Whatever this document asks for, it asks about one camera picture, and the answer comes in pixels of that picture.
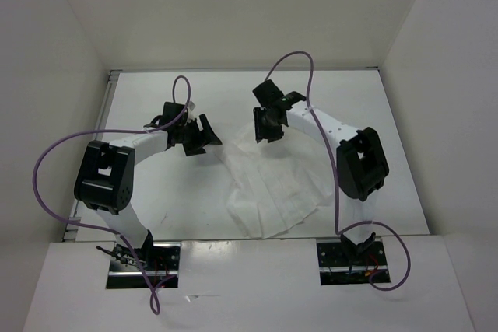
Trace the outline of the white pleated skirt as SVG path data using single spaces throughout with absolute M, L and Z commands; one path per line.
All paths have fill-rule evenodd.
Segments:
M 244 125 L 216 152 L 233 181 L 228 215 L 251 239 L 287 233 L 331 205 L 332 172 L 323 145 L 294 129 L 276 142 L 255 141 L 254 125 Z

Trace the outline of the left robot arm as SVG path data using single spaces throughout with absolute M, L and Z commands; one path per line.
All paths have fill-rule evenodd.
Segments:
M 135 167 L 142 161 L 181 144 L 186 156 L 205 154 L 207 145 L 221 145 L 204 114 L 190 119 L 187 114 L 169 126 L 151 123 L 137 134 L 112 141 L 91 141 L 85 150 L 74 194 L 105 222 L 121 246 L 130 246 L 129 263 L 137 269 L 155 260 L 152 234 L 139 221 L 132 207 Z

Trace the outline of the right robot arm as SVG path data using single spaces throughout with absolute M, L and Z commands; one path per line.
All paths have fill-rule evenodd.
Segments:
M 379 190 L 389 174 L 389 166 L 378 133 L 349 126 L 304 101 L 253 109 L 257 142 L 278 141 L 284 127 L 297 130 L 325 146 L 333 157 L 336 228 L 348 240 L 341 255 L 349 264 L 359 264 L 368 255 L 365 243 L 374 233 Z

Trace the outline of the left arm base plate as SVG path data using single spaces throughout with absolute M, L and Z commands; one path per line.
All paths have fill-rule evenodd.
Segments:
M 105 250 L 101 246 L 96 248 L 110 256 L 106 289 L 148 288 L 128 248 L 117 244 L 113 250 Z M 151 257 L 140 262 L 153 287 L 177 288 L 180 258 L 181 244 L 179 242 L 158 242 L 154 244 Z

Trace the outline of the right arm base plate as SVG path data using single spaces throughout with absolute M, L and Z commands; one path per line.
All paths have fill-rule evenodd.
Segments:
M 339 241 L 316 243 L 317 261 L 321 286 L 368 284 L 373 274 L 373 283 L 388 284 L 391 278 L 381 241 L 360 257 L 349 260 Z

